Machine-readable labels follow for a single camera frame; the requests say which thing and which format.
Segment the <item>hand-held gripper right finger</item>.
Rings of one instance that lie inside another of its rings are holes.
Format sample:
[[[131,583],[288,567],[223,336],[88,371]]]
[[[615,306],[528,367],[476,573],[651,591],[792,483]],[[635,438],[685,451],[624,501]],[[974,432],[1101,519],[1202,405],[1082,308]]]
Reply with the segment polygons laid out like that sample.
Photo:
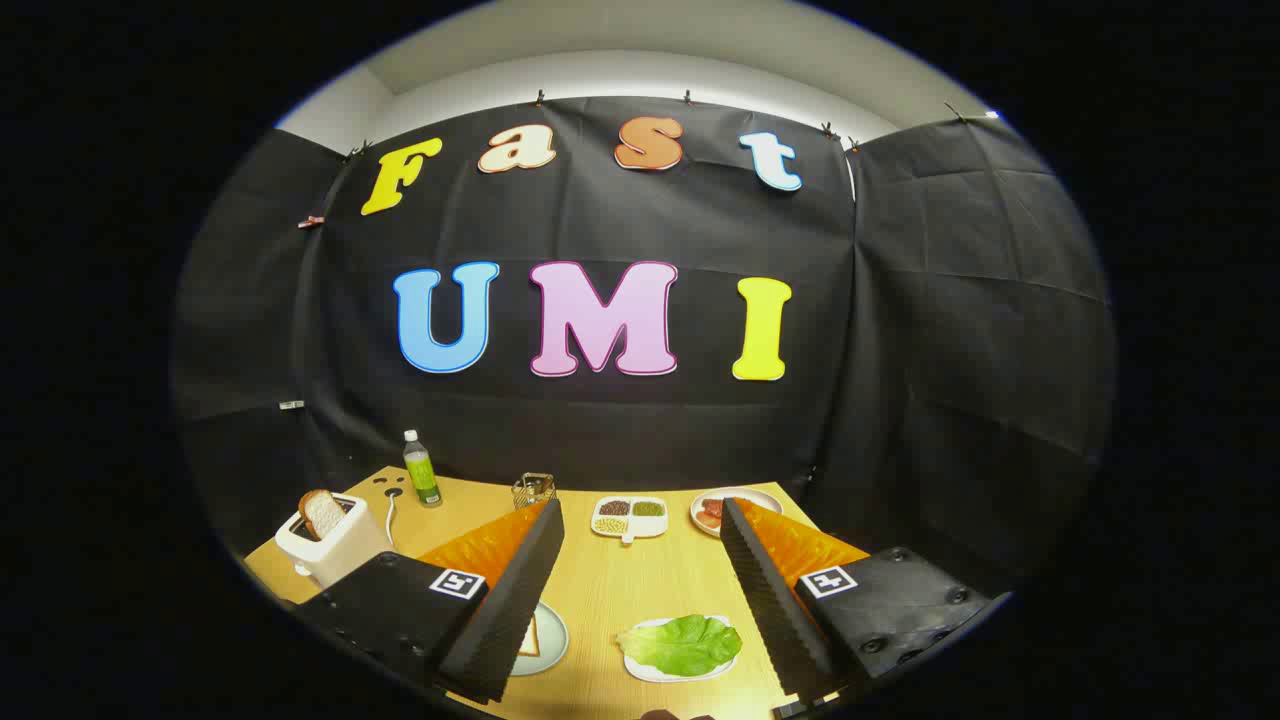
[[[792,714],[900,682],[1010,600],[914,550],[865,553],[741,498],[723,501],[719,537]]]

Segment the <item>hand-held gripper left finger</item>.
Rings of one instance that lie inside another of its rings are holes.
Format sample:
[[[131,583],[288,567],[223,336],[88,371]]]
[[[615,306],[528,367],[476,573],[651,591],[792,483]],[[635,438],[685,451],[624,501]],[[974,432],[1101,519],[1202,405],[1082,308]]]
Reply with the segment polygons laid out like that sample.
[[[415,689],[498,702],[563,539],[559,500],[532,503],[422,559],[380,552],[294,615]]]

